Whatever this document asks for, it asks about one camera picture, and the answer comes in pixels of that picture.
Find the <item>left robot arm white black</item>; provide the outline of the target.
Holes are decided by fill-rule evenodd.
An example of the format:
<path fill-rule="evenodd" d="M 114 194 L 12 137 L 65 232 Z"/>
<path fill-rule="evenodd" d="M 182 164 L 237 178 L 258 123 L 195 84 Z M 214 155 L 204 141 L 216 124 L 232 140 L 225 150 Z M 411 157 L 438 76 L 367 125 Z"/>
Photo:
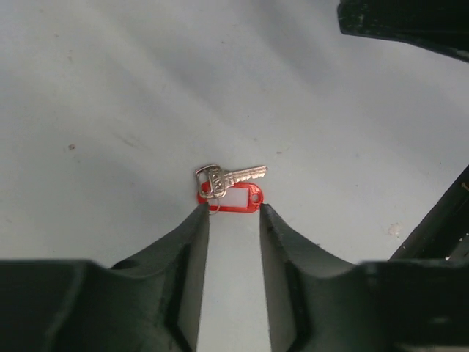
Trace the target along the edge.
<path fill-rule="evenodd" d="M 111 266 L 265 165 L 265 201 L 386 260 L 468 166 L 468 65 L 339 31 L 337 1 L 3 1 L 1 257 Z"/>

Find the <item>key with red tag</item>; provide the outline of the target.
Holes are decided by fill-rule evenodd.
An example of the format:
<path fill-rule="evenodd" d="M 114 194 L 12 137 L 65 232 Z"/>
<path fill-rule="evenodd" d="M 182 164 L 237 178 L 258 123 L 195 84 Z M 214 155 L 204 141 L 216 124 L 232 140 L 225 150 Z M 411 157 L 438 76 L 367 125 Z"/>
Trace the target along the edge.
<path fill-rule="evenodd" d="M 252 183 L 267 174 L 266 166 L 254 166 L 246 169 L 228 170 L 218 164 L 208 164 L 195 171 L 197 185 L 196 199 L 199 204 L 208 204 L 212 213 L 255 213 L 264 201 L 261 188 Z M 246 205 L 222 205 L 221 199 L 231 189 L 247 191 Z"/>

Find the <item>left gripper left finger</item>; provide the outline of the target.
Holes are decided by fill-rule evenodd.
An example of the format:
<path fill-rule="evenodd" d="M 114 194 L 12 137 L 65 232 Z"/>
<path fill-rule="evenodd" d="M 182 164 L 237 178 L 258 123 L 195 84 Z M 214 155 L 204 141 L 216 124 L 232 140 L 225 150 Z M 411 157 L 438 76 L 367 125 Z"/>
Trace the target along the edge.
<path fill-rule="evenodd" d="M 91 260 L 1 262 L 3 351 L 194 351 L 209 211 L 105 268 Z"/>

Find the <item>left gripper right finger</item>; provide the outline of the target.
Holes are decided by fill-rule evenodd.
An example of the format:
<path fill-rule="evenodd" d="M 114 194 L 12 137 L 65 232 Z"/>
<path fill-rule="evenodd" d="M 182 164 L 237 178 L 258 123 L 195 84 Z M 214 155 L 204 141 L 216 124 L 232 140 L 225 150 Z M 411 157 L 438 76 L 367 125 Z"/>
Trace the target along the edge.
<path fill-rule="evenodd" d="M 466 351 L 468 264 L 352 264 L 259 212 L 273 351 Z"/>

